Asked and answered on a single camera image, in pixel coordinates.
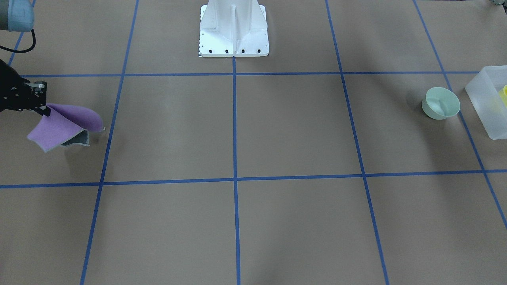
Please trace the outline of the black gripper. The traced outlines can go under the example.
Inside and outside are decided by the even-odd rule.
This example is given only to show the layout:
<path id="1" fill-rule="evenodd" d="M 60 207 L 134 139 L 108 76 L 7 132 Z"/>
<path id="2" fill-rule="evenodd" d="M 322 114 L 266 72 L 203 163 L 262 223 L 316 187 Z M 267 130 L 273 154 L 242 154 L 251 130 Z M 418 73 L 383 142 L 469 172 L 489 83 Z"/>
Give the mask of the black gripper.
<path id="1" fill-rule="evenodd" d="M 31 83 L 16 70 L 0 60 L 0 111 L 30 110 L 49 117 L 51 108 L 46 105 L 47 82 Z"/>

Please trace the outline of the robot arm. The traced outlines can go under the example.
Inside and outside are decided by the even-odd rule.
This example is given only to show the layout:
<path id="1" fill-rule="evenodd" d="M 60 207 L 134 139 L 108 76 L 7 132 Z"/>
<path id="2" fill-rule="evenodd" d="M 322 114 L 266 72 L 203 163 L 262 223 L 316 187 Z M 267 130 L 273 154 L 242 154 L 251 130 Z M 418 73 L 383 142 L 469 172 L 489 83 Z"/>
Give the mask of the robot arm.
<path id="1" fill-rule="evenodd" d="M 34 12 L 29 0 L 2 0 L 0 4 L 1 30 L 9 32 L 30 32 L 31 47 L 24 50 L 2 46 L 11 53 L 28 53 L 36 46 L 34 32 Z M 22 112 L 29 110 L 41 116 L 50 116 L 51 109 L 46 107 L 46 82 L 31 83 L 22 78 L 5 61 L 0 62 L 0 110 Z"/>

